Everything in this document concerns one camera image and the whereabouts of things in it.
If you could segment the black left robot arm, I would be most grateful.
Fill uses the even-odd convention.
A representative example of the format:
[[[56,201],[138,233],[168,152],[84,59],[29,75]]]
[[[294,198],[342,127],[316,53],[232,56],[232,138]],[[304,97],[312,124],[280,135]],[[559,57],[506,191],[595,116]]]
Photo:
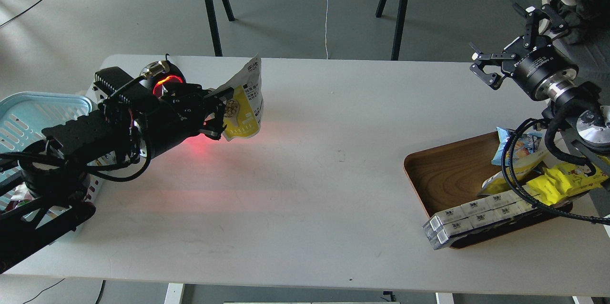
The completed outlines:
[[[3,171],[20,168],[1,182],[1,193],[24,184],[33,196],[1,212],[2,272],[94,215],[94,204],[86,200],[90,176],[131,181],[153,158],[187,138],[220,139],[226,101],[235,88],[210,91],[199,84],[165,82],[163,95],[155,96],[140,84],[175,69],[169,61],[157,61],[133,78],[119,67],[104,68],[94,76],[94,85],[105,93],[97,110],[44,128],[44,139],[23,152],[1,154]]]

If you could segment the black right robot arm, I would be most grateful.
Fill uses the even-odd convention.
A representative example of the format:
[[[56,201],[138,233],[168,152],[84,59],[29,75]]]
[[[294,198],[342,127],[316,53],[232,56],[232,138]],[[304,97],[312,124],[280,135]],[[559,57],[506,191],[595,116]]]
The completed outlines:
[[[609,107],[600,104],[600,88],[591,82],[576,85],[578,67],[553,42],[570,33],[570,27],[548,4],[514,10],[524,18],[525,31],[501,52],[485,53],[475,44],[471,72],[491,89],[506,78],[513,80],[533,101],[547,101],[540,119],[526,119],[509,136],[501,155],[501,173],[515,194],[532,208],[550,215],[608,225],[606,217],[561,211],[555,204],[527,193],[517,180],[512,157],[517,139],[530,128],[544,128],[544,144],[558,161],[585,167],[586,173],[609,174]]]

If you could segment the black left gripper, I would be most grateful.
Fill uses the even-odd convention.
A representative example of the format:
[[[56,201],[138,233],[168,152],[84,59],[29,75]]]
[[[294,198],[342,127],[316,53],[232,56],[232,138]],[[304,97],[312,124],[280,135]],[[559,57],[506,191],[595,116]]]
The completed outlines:
[[[155,158],[198,134],[215,141],[221,138],[226,128],[225,103],[233,99],[233,87],[204,89],[199,84],[164,83],[161,88],[162,96],[143,119],[148,157]]]

